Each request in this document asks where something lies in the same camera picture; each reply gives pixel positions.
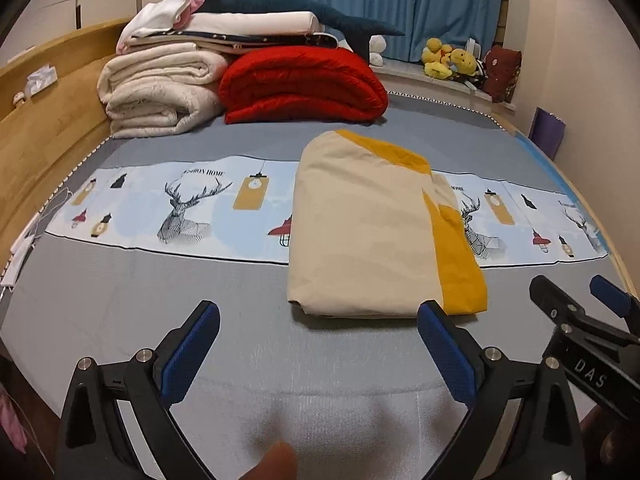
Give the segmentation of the person's right hand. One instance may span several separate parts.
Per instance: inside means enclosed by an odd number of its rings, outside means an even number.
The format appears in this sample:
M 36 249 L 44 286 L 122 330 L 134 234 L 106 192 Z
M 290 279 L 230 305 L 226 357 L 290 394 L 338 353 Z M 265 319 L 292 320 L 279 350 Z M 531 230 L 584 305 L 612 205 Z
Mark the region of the person's right hand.
M 580 422 L 587 479 L 638 479 L 639 431 L 596 405 Z

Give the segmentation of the person's left hand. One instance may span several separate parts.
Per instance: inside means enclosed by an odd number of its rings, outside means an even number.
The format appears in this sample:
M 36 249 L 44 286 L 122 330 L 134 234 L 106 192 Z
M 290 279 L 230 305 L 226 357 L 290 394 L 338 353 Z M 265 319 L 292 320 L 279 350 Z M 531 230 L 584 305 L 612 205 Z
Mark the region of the person's left hand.
M 297 456 L 292 445 L 278 441 L 240 480 L 296 480 Z

